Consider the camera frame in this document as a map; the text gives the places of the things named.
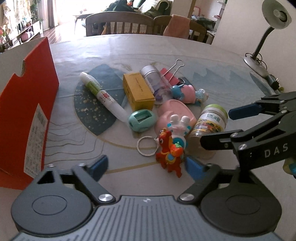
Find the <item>green label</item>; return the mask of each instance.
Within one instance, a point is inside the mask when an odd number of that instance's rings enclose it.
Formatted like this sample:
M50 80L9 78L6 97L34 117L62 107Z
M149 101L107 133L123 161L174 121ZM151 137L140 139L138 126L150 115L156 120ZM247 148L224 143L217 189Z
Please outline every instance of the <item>green label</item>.
M93 81L88 82L86 86L95 96L98 94L98 92L101 90L100 85L98 83L95 83Z

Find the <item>desk lamp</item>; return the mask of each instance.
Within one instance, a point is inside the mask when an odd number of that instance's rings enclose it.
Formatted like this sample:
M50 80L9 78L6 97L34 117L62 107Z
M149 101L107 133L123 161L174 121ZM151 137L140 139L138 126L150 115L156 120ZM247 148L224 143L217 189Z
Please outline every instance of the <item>desk lamp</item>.
M267 71L267 66L264 63L264 61L262 61L262 56L260 55L259 52L267 36L274 29L286 28L291 23L292 19L288 11L284 8L284 6L281 5L279 2L277 2L276 0L264 0L264 2L262 3L262 13L265 20L270 25L270 27L263 34L254 53L249 56L247 56L247 53L246 53L244 61L257 74L259 74L263 78L266 78L269 75L269 73Z

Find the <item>green pencil sharpener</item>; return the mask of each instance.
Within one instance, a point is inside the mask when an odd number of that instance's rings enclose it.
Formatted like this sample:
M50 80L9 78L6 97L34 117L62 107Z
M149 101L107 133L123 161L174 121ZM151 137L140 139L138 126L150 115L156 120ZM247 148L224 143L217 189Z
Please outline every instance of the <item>green pencil sharpener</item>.
M155 125L156 116L150 110L138 110L131 114L128 124L133 131L144 132Z

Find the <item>lamp base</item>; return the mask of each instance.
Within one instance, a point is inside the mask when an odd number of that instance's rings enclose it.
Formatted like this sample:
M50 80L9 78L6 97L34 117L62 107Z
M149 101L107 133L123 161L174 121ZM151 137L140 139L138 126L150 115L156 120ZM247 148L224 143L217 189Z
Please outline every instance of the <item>lamp base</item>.
M261 77L266 78L269 75L267 69L262 64L260 64L258 60L252 59L251 56L244 57L244 61Z

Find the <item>chair backrest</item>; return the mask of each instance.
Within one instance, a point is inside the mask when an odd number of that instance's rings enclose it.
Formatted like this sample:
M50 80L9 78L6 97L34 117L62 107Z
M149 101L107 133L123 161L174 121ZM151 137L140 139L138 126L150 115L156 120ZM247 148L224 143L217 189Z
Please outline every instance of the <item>chair backrest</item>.
M129 33L132 33L133 24L138 24L137 34L140 33L140 26L146 25L146 33L145 34L152 34L153 30L153 19L149 16L146 16L141 13L136 12L118 12L118 11L110 11L110 12L100 12L89 15L85 19L86 25L86 36L92 36L92 25L94 23L99 24L98 27L98 34L101 35L102 31L100 28L101 23L106 23L106 34L111 34L111 24L114 22L114 31L113 33L117 33L117 23L122 23L121 32L122 34L125 33L125 23L130 23Z
M154 27L153 27L153 34L163 35L165 28L168 26L172 16L158 16L154 19ZM192 30L192 34L189 36L190 40L194 40L194 33L198 32L199 36L197 38L198 42L202 42L207 34L207 30L204 26L196 23L195 21L191 20L189 29Z

